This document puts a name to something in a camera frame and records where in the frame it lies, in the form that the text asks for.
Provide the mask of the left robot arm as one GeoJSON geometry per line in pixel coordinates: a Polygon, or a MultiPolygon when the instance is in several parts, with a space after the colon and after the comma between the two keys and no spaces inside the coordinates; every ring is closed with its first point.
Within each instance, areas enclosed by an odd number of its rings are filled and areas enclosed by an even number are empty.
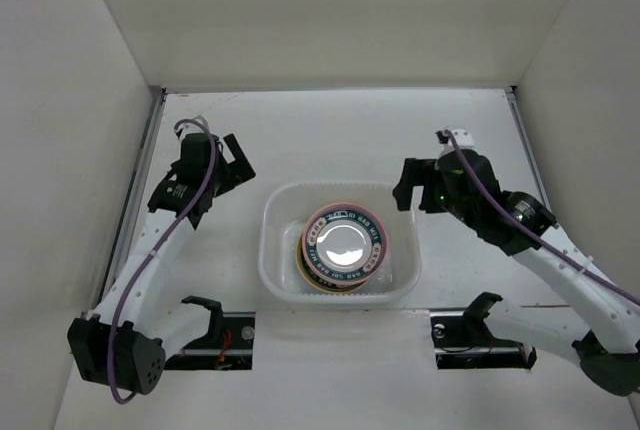
{"type": "Polygon", "coordinates": [[[175,259],[220,197],[256,175],[236,136],[223,138],[187,121],[179,157],[147,204],[137,242],[111,288],[67,340],[80,377],[129,402],[158,384],[166,363],[189,344],[211,346],[224,336],[220,302],[188,295],[166,315],[157,302],[175,259]]]}

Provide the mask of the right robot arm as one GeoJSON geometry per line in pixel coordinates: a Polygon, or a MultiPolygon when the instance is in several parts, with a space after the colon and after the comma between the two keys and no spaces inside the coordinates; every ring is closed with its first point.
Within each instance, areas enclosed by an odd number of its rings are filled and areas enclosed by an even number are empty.
{"type": "Polygon", "coordinates": [[[426,214],[448,213],[484,243],[532,271],[563,301],[523,307],[483,292],[459,316],[454,346],[494,340],[529,345],[576,365],[596,386],[627,397],[639,390],[639,301],[610,281],[539,200],[500,187],[489,160],[447,144],[436,159],[407,158],[392,195],[409,210],[415,188],[426,214]]]}

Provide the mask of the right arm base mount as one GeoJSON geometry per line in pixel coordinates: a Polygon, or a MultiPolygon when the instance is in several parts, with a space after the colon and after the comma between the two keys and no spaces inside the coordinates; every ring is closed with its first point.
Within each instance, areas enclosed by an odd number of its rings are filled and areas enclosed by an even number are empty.
{"type": "Polygon", "coordinates": [[[499,339],[485,324],[489,310],[501,301],[501,296],[483,292],[466,308],[430,313],[431,338],[439,370],[533,368],[537,360],[533,347],[499,339]]]}

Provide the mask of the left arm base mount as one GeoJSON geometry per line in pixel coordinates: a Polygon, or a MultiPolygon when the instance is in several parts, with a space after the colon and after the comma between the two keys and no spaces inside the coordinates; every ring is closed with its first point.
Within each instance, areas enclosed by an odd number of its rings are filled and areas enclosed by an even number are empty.
{"type": "Polygon", "coordinates": [[[166,352],[167,371],[245,371],[253,366],[256,315],[226,312],[220,302],[188,296],[182,301],[193,309],[207,311],[207,332],[191,339],[174,355],[166,352]]]}

